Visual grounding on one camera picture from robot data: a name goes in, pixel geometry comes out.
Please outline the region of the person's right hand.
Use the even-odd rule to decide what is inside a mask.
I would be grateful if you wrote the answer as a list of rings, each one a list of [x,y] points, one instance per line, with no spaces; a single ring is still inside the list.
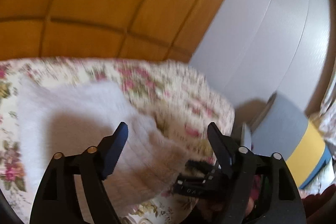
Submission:
[[[278,185],[256,175],[246,208],[238,198],[226,203],[200,200],[196,223],[335,223],[335,184],[322,193],[296,191],[286,172]]]

